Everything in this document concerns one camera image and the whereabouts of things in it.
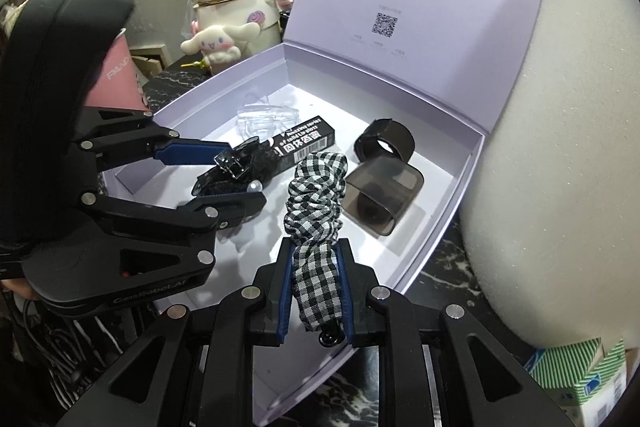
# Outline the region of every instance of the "checkered scrunchie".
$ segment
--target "checkered scrunchie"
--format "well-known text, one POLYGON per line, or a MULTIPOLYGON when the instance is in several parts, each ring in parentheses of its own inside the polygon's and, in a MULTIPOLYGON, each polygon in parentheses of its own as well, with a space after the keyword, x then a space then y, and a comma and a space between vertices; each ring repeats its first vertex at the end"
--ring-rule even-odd
POLYGON ((289 184, 284 229, 296 245, 293 295, 305 328, 317 330, 342 317, 333 245, 342 227, 340 200, 346 187, 347 157, 319 152, 306 156, 289 184))

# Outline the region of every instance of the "black hair clip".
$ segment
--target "black hair clip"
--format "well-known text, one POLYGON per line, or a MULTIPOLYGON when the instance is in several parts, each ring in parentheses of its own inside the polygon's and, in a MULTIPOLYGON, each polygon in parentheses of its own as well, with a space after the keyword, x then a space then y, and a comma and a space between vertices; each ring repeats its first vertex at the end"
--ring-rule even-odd
POLYGON ((253 181, 261 184, 273 178, 278 156, 265 141, 254 136, 233 149, 225 149, 214 159, 215 164, 198 176, 192 196, 215 196, 245 192, 253 181))

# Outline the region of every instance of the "blue gripper pad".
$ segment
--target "blue gripper pad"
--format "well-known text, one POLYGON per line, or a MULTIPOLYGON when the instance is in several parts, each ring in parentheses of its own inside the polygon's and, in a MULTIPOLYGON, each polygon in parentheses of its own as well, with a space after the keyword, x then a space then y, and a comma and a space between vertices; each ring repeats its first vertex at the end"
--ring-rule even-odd
POLYGON ((291 318, 291 299, 293 298, 293 251, 296 249, 294 244, 289 248, 289 256, 287 257, 287 268, 284 274, 284 283, 282 284, 282 292, 280 293, 280 303, 278 308, 278 341, 282 344, 284 337, 289 331, 289 319, 291 318))
POLYGON ((340 304, 342 305, 342 330, 347 342, 353 344, 355 338, 355 327, 353 324, 353 300, 351 299, 351 288, 344 268, 342 249, 340 242, 334 246, 335 258, 338 262, 338 283, 340 283, 340 304))
POLYGON ((207 142, 177 138, 154 152, 154 159, 165 165, 213 165, 213 158, 231 149, 227 142, 207 142))

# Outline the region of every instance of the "pink cup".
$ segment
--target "pink cup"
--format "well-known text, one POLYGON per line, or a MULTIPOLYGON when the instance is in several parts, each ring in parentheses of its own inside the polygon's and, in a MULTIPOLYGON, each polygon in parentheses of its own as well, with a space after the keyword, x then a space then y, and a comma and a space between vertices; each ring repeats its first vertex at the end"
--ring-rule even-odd
POLYGON ((138 85, 136 68, 129 54, 123 28, 102 63, 102 72, 84 105, 147 110, 146 98, 138 85))

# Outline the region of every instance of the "barcode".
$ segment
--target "barcode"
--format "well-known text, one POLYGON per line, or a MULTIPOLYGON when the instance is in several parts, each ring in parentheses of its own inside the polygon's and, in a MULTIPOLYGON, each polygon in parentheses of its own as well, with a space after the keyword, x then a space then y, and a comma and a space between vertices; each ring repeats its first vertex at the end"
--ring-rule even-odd
POLYGON ((378 35, 390 37, 394 34, 397 22, 398 17, 392 17, 391 15, 379 13, 376 16, 376 22, 373 24, 373 29, 371 31, 377 33, 378 35))
POLYGON ((600 425, 602 422, 604 422, 605 418, 607 417, 607 414, 609 414, 609 406, 607 404, 604 404, 602 409, 598 411, 598 417, 596 418, 596 425, 600 425))
POLYGON ((312 152, 321 151, 326 147, 326 136, 321 140, 318 140, 311 145, 307 145, 305 148, 300 149, 299 151, 294 152, 293 160, 295 163, 298 163, 302 158, 304 158, 307 154, 311 154, 312 152))
POLYGON ((618 400, 620 399, 620 397, 622 396, 622 373, 620 373, 618 375, 618 377, 616 378, 616 381, 613 383, 614 386, 614 390, 613 390, 613 396, 614 396, 614 400, 616 402, 618 402, 618 400))

